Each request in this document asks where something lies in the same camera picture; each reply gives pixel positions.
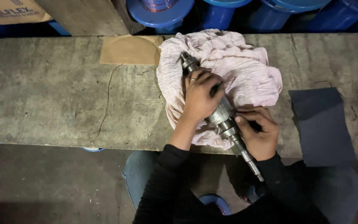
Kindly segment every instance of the jeans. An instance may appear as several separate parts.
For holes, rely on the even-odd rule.
[[[153,171],[158,152],[134,151],[122,176],[135,209],[138,208],[146,183]],[[299,170],[297,162],[289,167]],[[352,167],[306,167],[316,171],[316,178],[306,191],[331,224],[350,224],[358,209],[358,176]]]

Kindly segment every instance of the hand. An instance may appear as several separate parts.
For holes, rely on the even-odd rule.
[[[248,151],[257,161],[268,160],[276,154],[280,127],[273,120],[269,109],[263,106],[238,109],[235,120]],[[262,131],[253,130],[248,121],[256,121]]]
[[[198,124],[216,110],[225,95],[223,79],[211,73],[211,69],[198,69],[188,74],[185,82],[186,103],[182,116]],[[217,84],[220,84],[219,88],[211,97],[209,92]]]

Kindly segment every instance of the cardboard piece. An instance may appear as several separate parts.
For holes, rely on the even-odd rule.
[[[162,36],[104,37],[101,64],[158,65]]]
[[[351,166],[356,156],[343,101],[336,88],[288,91],[300,126],[301,150],[308,167]]]
[[[0,0],[0,25],[38,23],[51,19],[33,0]]]

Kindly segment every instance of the black sweater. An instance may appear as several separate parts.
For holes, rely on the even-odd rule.
[[[209,212],[181,182],[189,152],[166,145],[147,182],[133,223],[329,223],[276,155],[257,162],[269,194],[230,216]]]

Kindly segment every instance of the concrete workbench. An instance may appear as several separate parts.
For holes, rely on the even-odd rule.
[[[265,47],[283,90],[271,112],[281,126],[278,152],[301,157],[288,90],[337,87],[358,157],[358,34],[245,35]],[[103,39],[0,39],[0,142],[161,150],[172,133],[154,66],[99,64]],[[212,147],[204,153],[233,154]]]

